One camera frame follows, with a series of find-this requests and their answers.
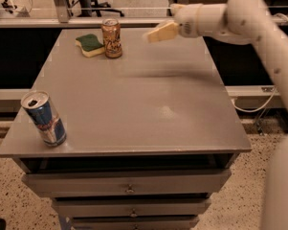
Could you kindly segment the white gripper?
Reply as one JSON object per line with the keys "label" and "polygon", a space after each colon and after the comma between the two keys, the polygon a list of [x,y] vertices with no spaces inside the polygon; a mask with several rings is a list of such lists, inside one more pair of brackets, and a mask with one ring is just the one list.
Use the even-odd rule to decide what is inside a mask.
{"label": "white gripper", "polygon": [[149,43],[171,40],[177,34],[183,37],[195,38],[198,33],[198,14],[202,4],[176,4],[170,5],[170,12],[174,15],[174,21],[160,23],[152,31],[145,34],[145,39]]}

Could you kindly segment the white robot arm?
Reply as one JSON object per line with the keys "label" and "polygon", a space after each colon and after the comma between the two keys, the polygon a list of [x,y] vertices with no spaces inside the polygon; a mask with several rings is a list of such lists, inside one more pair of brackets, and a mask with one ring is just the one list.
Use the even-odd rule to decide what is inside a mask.
{"label": "white robot arm", "polygon": [[[148,42],[209,36],[231,44],[251,44],[288,111],[288,36],[273,20],[264,0],[225,4],[173,4],[173,18],[144,35]],[[261,230],[288,230],[288,135],[270,159]]]}

